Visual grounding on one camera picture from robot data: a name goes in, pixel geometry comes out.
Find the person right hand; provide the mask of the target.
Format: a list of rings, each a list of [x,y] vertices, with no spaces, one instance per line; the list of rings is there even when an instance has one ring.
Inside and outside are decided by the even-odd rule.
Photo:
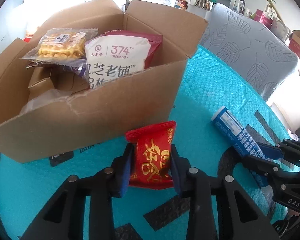
[[[286,215],[286,218],[287,218],[287,219],[291,219],[293,216],[295,216],[295,217],[299,217],[299,216],[300,216],[300,213],[299,213],[299,212],[297,212],[297,211],[294,211],[294,210],[288,209],[288,211],[287,211],[287,215]]]

